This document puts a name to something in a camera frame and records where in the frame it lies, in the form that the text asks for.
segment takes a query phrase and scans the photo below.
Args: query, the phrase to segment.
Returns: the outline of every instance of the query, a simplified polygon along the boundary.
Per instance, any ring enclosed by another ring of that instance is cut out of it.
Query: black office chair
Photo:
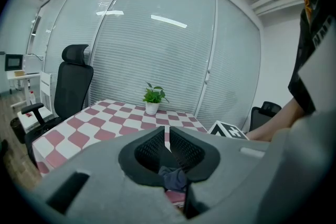
[[[281,106],[271,102],[264,102],[261,108],[253,107],[251,111],[251,125],[250,131],[264,125],[272,119],[279,111]]]
[[[31,161],[36,165],[32,143],[51,128],[78,113],[83,108],[84,99],[89,89],[93,68],[85,64],[84,50],[88,45],[70,45],[62,52],[62,62],[58,69],[54,108],[59,116],[45,122],[38,109],[42,103],[32,104],[21,109],[22,114],[33,112],[40,126],[25,135],[26,147]]]

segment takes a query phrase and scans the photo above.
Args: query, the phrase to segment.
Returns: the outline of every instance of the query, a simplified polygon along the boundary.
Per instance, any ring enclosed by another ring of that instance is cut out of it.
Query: chair headrest
[[[84,50],[87,44],[74,44],[66,47],[62,52],[62,59],[65,62],[75,63],[77,65],[85,65]]]

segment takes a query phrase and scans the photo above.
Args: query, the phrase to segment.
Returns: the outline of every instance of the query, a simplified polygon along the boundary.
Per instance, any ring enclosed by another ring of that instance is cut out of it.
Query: pink and white tablecloth
[[[145,107],[104,100],[57,125],[34,141],[33,150],[42,176],[94,143],[165,126],[165,145],[170,149],[169,126],[206,133],[193,114],[158,110],[149,115]]]

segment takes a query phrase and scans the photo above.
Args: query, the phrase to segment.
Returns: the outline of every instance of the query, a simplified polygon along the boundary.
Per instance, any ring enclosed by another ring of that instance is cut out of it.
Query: glass wall
[[[229,0],[218,0],[214,59],[197,119],[209,130],[216,120],[242,128],[257,88],[260,32]]]
[[[146,81],[161,86],[160,107],[194,113],[211,52],[215,0],[116,0],[94,47],[91,103],[143,105]]]
[[[63,49],[88,44],[86,59],[92,50],[94,68],[90,104],[113,99],[144,105],[149,82],[166,92],[170,102],[162,109],[197,110],[207,129],[216,120],[243,126],[258,82],[260,32],[233,3],[218,0],[216,10],[216,0],[62,1],[50,1],[46,13],[53,5],[62,8],[42,17],[45,26],[34,40],[35,51],[48,44],[45,72],[53,74],[52,97]]]
[[[45,72],[53,75],[51,95],[55,96],[57,73],[62,63],[62,51],[71,44],[91,45],[102,15],[112,0],[67,0],[51,32]]]

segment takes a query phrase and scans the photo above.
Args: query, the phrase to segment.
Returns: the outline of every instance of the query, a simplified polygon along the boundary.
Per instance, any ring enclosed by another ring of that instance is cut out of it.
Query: white flower pot
[[[159,109],[159,103],[154,104],[154,103],[148,103],[146,102],[146,113],[149,115],[155,115],[157,110]]]

